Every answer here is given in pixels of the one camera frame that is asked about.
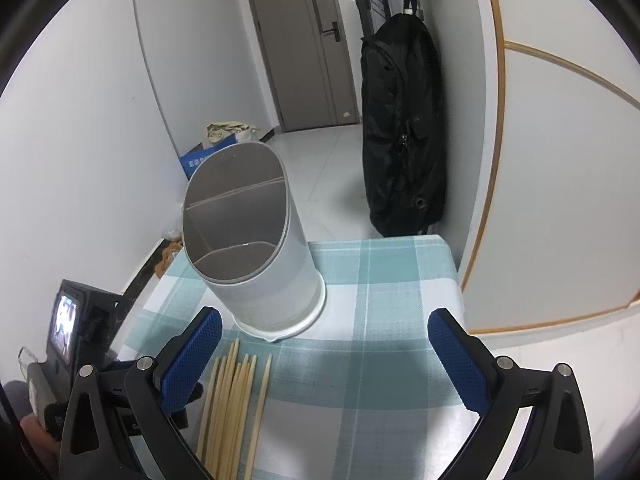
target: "black backpack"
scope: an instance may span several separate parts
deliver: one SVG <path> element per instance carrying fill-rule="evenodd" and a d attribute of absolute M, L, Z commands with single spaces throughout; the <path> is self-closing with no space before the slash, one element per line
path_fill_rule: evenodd
<path fill-rule="evenodd" d="M 362 165 L 370 219 L 383 236 L 416 235 L 442 217 L 444 92 L 424 23 L 396 14 L 362 45 Z"/>

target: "checkered tablecloth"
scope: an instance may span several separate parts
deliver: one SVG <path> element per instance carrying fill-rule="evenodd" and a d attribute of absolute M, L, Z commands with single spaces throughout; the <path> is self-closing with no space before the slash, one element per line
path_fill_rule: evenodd
<path fill-rule="evenodd" d="M 215 355 L 227 354 L 236 337 L 240 357 L 258 355 L 248 428 L 266 357 L 273 355 L 255 480 L 436 479 L 476 422 L 426 337 L 432 310 L 444 306 L 462 319 L 449 247 L 437 236 L 309 246 L 327 297 L 319 319 L 299 336 L 267 343 L 240 332 L 181 253 L 120 357 L 156 355 L 202 306 L 215 306 L 225 323 Z M 185 438 L 192 446 L 201 410 L 190 407 Z M 243 453 L 247 448 L 245 442 Z M 243 471 L 244 456 L 240 478 Z"/>

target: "white tile floor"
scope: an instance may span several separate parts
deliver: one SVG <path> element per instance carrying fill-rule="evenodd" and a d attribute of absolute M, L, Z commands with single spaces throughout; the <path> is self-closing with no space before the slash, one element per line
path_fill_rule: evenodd
<path fill-rule="evenodd" d="M 306 239 L 380 238 L 369 222 L 362 176 L 362 125 L 279 134 L 281 156 Z"/>

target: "green and white plaid cloth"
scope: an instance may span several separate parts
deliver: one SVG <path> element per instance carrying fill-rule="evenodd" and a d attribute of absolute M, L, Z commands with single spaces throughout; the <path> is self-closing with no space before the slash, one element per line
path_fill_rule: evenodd
<path fill-rule="evenodd" d="M 258 355 L 248 428 L 266 357 L 273 355 L 254 480 L 438 478 L 477 420 L 426 336 L 436 308 L 462 320 L 449 247 L 438 236 L 309 246 L 327 297 L 319 319 L 300 335 L 267 343 L 240 332 L 181 253 L 136 319 L 121 359 L 155 356 L 202 306 L 214 306 L 225 324 L 215 355 L 227 354 L 236 337 L 239 358 Z M 205 386 L 211 363 L 201 379 Z M 184 434 L 192 446 L 202 410 L 193 404 Z M 139 455 L 146 467 L 150 457 L 144 449 Z M 157 477 L 153 469 L 147 472 Z M 244 456 L 240 478 L 243 471 Z"/>

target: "blue textured pad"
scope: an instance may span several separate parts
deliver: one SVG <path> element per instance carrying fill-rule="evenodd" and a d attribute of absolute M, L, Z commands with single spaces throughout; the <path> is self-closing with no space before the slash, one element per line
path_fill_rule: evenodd
<path fill-rule="evenodd" d="M 186 406 L 220 338 L 222 317 L 217 310 L 212 310 L 162 377 L 161 405 L 167 415 Z"/>
<path fill-rule="evenodd" d="M 437 310 L 429 316 L 427 332 L 463 404 L 483 416 L 490 406 L 487 380 Z"/>

